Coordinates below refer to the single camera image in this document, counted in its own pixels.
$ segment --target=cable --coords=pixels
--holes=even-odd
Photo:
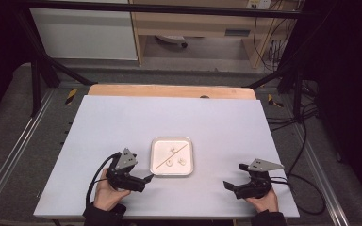
[[[277,55],[277,57],[274,57],[276,58],[277,60],[279,60],[281,57],[281,52],[283,52],[283,50],[285,49],[285,46],[286,46],[286,43],[288,41],[288,38],[291,34],[291,28],[296,24],[296,20],[292,20],[292,19],[284,19],[283,21],[281,21],[280,24],[278,24],[277,27],[274,28],[274,30],[272,31],[271,35],[270,35],[270,38],[273,36],[273,34],[275,33],[275,31],[278,29],[278,27],[283,23],[285,22],[285,26],[286,26],[286,35],[284,37],[284,40],[280,40],[278,42],[278,47],[275,48],[275,51],[273,52],[274,55]]]
[[[308,119],[308,118],[316,115],[317,112],[318,112],[317,107],[314,107],[314,108],[312,108],[312,109],[306,110],[308,107],[310,107],[310,106],[312,106],[312,105],[315,105],[315,104],[314,104],[314,103],[310,103],[310,104],[308,104],[308,105],[305,105],[304,108],[302,109],[302,116],[303,116],[302,125],[303,125],[303,127],[304,127],[304,141],[303,141],[303,144],[302,144],[301,149],[299,150],[298,155],[296,156],[296,158],[295,158],[292,166],[290,167],[290,169],[289,169],[289,171],[288,171],[288,173],[287,173],[287,178],[284,179],[284,180],[286,180],[286,182],[279,182],[279,181],[273,181],[273,180],[271,180],[271,181],[272,181],[273,183],[276,183],[276,184],[286,184],[286,185],[288,185],[289,187],[291,187],[291,189],[293,190],[293,186],[292,186],[292,184],[289,182],[289,179],[290,179],[290,177],[295,177],[295,178],[298,178],[298,179],[300,179],[300,180],[308,183],[308,184],[311,185],[312,187],[314,187],[314,188],[316,189],[316,191],[320,194],[320,197],[321,197],[321,203],[322,203],[322,205],[321,205],[321,210],[320,210],[320,211],[309,211],[309,210],[304,209],[302,206],[299,206],[298,204],[297,204],[297,207],[298,207],[298,209],[300,209],[301,211],[303,211],[303,212],[305,212],[305,213],[307,213],[307,214],[310,214],[310,215],[320,215],[320,214],[322,214],[322,213],[325,211],[325,208],[326,208],[326,201],[325,201],[325,198],[324,198],[322,192],[320,191],[320,189],[319,189],[316,185],[314,185],[313,183],[309,182],[309,181],[308,181],[307,179],[305,179],[304,177],[301,177],[301,176],[298,176],[298,175],[292,173],[293,169],[295,168],[298,160],[300,159],[300,157],[301,157],[301,155],[302,155],[302,153],[303,153],[303,151],[304,151],[304,146],[305,146],[305,143],[306,143],[306,140],[307,140],[307,130],[306,130],[306,126],[305,126],[304,121],[305,121],[306,119]],[[288,126],[288,125],[290,125],[290,124],[293,124],[293,123],[297,122],[296,119],[292,119],[292,118],[289,118],[289,119],[267,118],[267,119],[269,119],[269,120],[277,120],[277,121],[273,121],[273,122],[269,121],[269,124],[284,124],[283,126],[278,127],[278,128],[276,128],[276,129],[280,129],[280,128],[283,128],[283,127],[285,127],[285,126]]]
[[[108,162],[108,160],[114,158],[114,154],[111,155],[109,158],[107,158],[104,163],[102,163],[102,165],[99,167],[99,169],[96,171],[95,175],[93,176],[92,181],[90,182],[90,186],[88,187],[88,191],[87,191],[87,196],[85,198],[85,202],[86,202],[86,206],[88,206],[91,203],[91,192],[92,192],[92,188],[95,185],[95,183],[102,181],[102,180],[96,180],[96,177],[99,175],[99,172],[102,170],[102,168],[105,166],[105,164]]]
[[[97,180],[97,181],[94,181],[93,183],[94,184],[96,184],[96,183],[98,183],[98,182],[101,182],[101,181],[106,181],[107,180],[107,178],[105,178],[105,179],[101,179],[101,180]]]
[[[255,17],[255,28],[254,28],[254,48],[255,48],[255,51],[257,52],[258,54],[258,57],[260,58],[260,61],[263,63],[263,66],[265,69],[268,69],[269,71],[271,71],[272,69],[268,68],[270,67],[268,64],[266,64],[266,62],[264,61],[264,59],[261,57],[260,53],[258,52],[257,50],[257,47],[255,45],[255,31],[256,31],[256,27],[257,27],[257,17]]]
[[[272,4],[272,6],[269,7],[269,9],[272,9],[273,7],[275,7],[275,5],[277,5],[277,3],[278,3],[279,1],[283,1],[283,0],[277,0],[276,2],[274,2],[274,4]]]
[[[275,28],[274,30],[272,31],[272,33],[270,34],[270,37],[269,39],[274,35],[275,31],[278,29],[278,27],[285,21],[286,19],[282,20]],[[279,53],[279,49],[277,50],[276,47],[274,47],[274,42],[275,40],[272,40],[271,41],[271,46],[270,46],[270,49],[269,49],[269,52],[268,52],[268,55],[269,55],[269,61],[271,61],[272,63],[272,71],[274,72],[275,71],[275,66],[274,66],[274,60],[275,59],[279,59],[279,56],[278,57],[275,57],[275,54],[278,52]]]
[[[298,207],[298,209],[302,210],[303,212],[307,213],[307,214],[310,214],[310,215],[320,215],[322,214],[324,211],[325,211],[325,208],[326,208],[326,201],[325,201],[325,198],[324,198],[324,195],[322,195],[322,192],[320,191],[320,189],[314,185],[313,183],[309,182],[308,180],[306,180],[304,177],[301,177],[301,176],[298,176],[296,174],[290,174],[289,177],[295,177],[295,178],[298,178],[308,184],[310,184],[311,186],[313,186],[317,192],[319,193],[320,197],[321,197],[321,202],[322,202],[322,206],[321,206],[321,210],[320,211],[317,211],[317,212],[312,212],[312,211],[308,211],[306,209],[304,209],[303,207],[299,206],[298,204],[296,204],[296,206]]]

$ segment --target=aluminum rail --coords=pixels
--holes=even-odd
[[[119,3],[92,3],[69,1],[43,1],[43,0],[15,0],[14,4],[26,8],[50,8],[92,11],[124,11],[124,12],[154,12],[177,13],[196,15],[218,15],[257,18],[285,18],[285,19],[318,19],[321,15],[315,12],[277,11],[248,8],[210,8],[190,6],[119,4]]]
[[[287,108],[287,111],[291,117],[293,117],[292,113],[292,102],[287,94],[282,95],[282,100],[284,105]],[[304,139],[304,128],[301,124],[295,123],[295,131],[297,131],[299,138],[301,141]],[[331,219],[334,221],[336,226],[348,226],[349,221],[343,212],[342,207],[340,206],[339,201],[337,200],[337,195],[332,188],[327,175],[325,174],[324,169],[315,154],[313,147],[310,144],[309,139],[306,140],[305,145],[305,157],[307,158],[307,164],[309,165],[311,172],[313,173],[313,177],[316,180],[319,189],[322,191],[324,198],[327,203],[328,212],[331,216]]]
[[[47,91],[43,100],[42,106],[40,111],[37,115],[30,119],[27,126],[25,127],[24,131],[20,135],[19,139],[17,140],[16,144],[14,145],[13,149],[11,150],[7,160],[5,161],[4,165],[0,169],[0,193],[3,190],[6,182],[8,181],[9,176],[14,170],[17,162],[19,161],[20,157],[22,156],[25,147],[28,144],[28,141],[32,138],[34,131],[36,130],[38,124],[40,123],[46,109],[48,108],[52,97],[56,93],[55,89],[51,89]]]

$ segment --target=metal frame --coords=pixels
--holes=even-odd
[[[8,1],[13,17],[17,20],[19,26],[25,32],[31,48],[33,50],[34,62],[41,67],[40,70],[34,70],[34,77],[44,78],[48,87],[59,86],[60,80],[53,68],[56,68],[84,85],[93,85],[92,82],[81,75],[71,71],[62,64],[49,57],[43,48],[38,36],[31,29],[27,22],[24,11],[29,8],[51,8],[51,9],[71,9],[71,10],[94,10],[94,11],[122,11],[122,12],[152,12],[152,13],[178,13],[195,15],[218,15],[218,16],[236,16],[236,17],[256,17],[256,18],[285,18],[285,19],[305,19],[316,20],[320,18],[319,12],[301,12],[301,11],[276,11],[276,10],[257,10],[248,8],[210,8],[210,7],[188,7],[188,6],[165,6],[165,5],[142,5],[142,4],[117,4],[117,3],[91,3],[91,2],[68,2],[68,1],[43,1],[43,0],[14,0]],[[33,83],[34,94],[40,89],[39,84]],[[34,97],[33,114],[38,111],[40,106],[39,96]]]
[[[237,16],[237,17],[256,17],[256,18],[285,18],[285,19],[299,19],[299,20],[316,20],[321,17],[319,12],[300,12],[300,11],[275,11],[275,10],[257,10],[257,9],[241,9],[241,8],[208,8],[208,7],[185,7],[185,6],[163,6],[163,5],[138,5],[138,4],[115,4],[115,3],[89,3],[89,2],[65,2],[65,1],[44,1],[44,0],[13,0],[7,1],[9,4],[12,17],[17,22],[18,26],[25,32],[30,47],[32,49],[32,76],[33,76],[33,119],[29,125],[25,128],[24,134],[19,138],[18,143],[12,150],[7,162],[0,170],[0,192],[6,180],[9,178],[12,168],[20,158],[26,143],[32,136],[35,127],[41,119],[43,112],[49,105],[49,99],[52,97],[53,92],[50,92],[46,100],[42,101],[41,105],[41,81],[40,75],[44,78],[48,87],[58,87],[60,80],[56,75],[54,68],[60,70],[67,75],[71,76],[75,80],[81,82],[84,85],[92,85],[92,82],[85,79],[81,75],[71,71],[65,66],[61,65],[51,57],[49,57],[43,48],[41,41],[38,39],[38,35],[31,28],[28,20],[25,17],[25,9],[29,8],[51,8],[51,9],[72,9],[72,10],[95,10],[95,11],[124,11],[124,12],[152,12],[152,13],[178,13],[178,14],[196,14],[196,15],[218,15],[218,16]],[[255,89],[262,84],[272,80],[273,78],[281,75],[290,67],[285,67],[280,72],[275,72],[271,76],[267,76],[250,86],[249,88]],[[296,129],[301,136],[300,129],[296,125]],[[328,203],[330,215],[336,225],[348,225],[348,221],[344,216],[337,198],[330,186],[322,168],[311,150],[311,146],[308,143],[306,149],[309,155],[309,165],[314,171],[314,175],[317,183],[321,186],[321,190],[324,192],[324,196]],[[60,225],[58,220],[54,220],[56,225]]]

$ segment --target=wooden edge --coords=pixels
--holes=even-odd
[[[208,97],[215,99],[256,100],[255,92],[248,88],[118,85],[97,84],[90,87],[88,95],[96,96],[155,96],[155,97]]]

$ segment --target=metal bar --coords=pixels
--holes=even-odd
[[[24,131],[20,135],[19,139],[17,140],[16,144],[14,145],[13,149],[11,150],[7,160],[5,161],[4,165],[0,169],[0,193],[4,188],[6,182],[8,181],[9,176],[13,172],[14,167],[16,166],[17,162],[19,161],[20,157],[22,156],[23,151],[25,150],[28,141],[31,139],[32,135],[34,134],[35,129],[37,128],[38,124],[40,123],[43,114],[45,113],[47,107],[50,104],[51,98],[56,92],[55,89],[51,89],[48,91],[42,100],[41,110],[38,114],[32,118],[27,126],[25,127]]]
[[[287,108],[287,111],[291,117],[293,117],[292,113],[292,102],[287,95],[281,95],[283,99],[284,106]],[[295,130],[297,131],[299,138],[301,141],[304,139],[304,128],[301,124],[295,123]],[[343,212],[342,207],[337,200],[337,195],[334,192],[330,182],[328,181],[328,177],[325,174],[322,166],[315,154],[313,147],[310,144],[310,141],[306,140],[305,145],[305,156],[307,159],[307,163],[313,173],[314,179],[316,180],[319,189],[322,191],[324,198],[327,202],[328,212],[331,216],[331,219],[334,221],[334,224],[337,226],[348,226],[349,221]]]
[[[45,59],[55,68],[61,70],[62,72],[66,73],[67,75],[69,75],[70,77],[72,77],[73,79],[79,81],[80,83],[84,84],[84,85],[94,85],[97,84],[97,82],[92,82],[90,80],[88,80],[87,78],[84,78],[83,76],[79,75],[78,73],[75,73],[73,71],[71,71],[70,69],[68,69],[66,66],[58,63],[57,61],[55,61],[54,59],[52,59],[50,56],[48,56],[47,54],[44,55]]]
[[[52,69],[50,65],[48,65],[44,59],[44,49],[41,43],[38,41],[36,34],[34,33],[33,29],[30,27],[28,23],[24,11],[16,11],[17,8],[12,8],[12,12],[14,18],[18,22],[18,26],[20,29],[23,29],[28,42],[30,43],[34,58],[36,58],[39,62],[40,72],[42,77],[44,78],[48,87],[57,87],[60,84],[60,80],[56,72]]]
[[[255,81],[251,85],[243,86],[243,88],[257,89],[257,88],[261,87],[262,85],[272,81],[272,79],[274,79],[274,78],[282,77],[285,75],[285,73],[290,73],[289,69],[291,69],[290,66],[285,66],[284,68],[279,69],[269,75],[266,75],[265,77],[259,79],[258,81]]]
[[[155,13],[178,13],[197,15],[219,15],[257,18],[286,18],[286,19],[317,19],[321,15],[314,12],[300,11],[277,11],[257,10],[248,8],[210,8],[190,6],[166,6],[166,5],[144,5],[144,4],[119,4],[119,3],[91,3],[91,2],[69,2],[69,1],[42,1],[42,0],[17,0],[28,8],[55,8],[72,10],[93,11],[125,11],[125,12],[155,12]]]

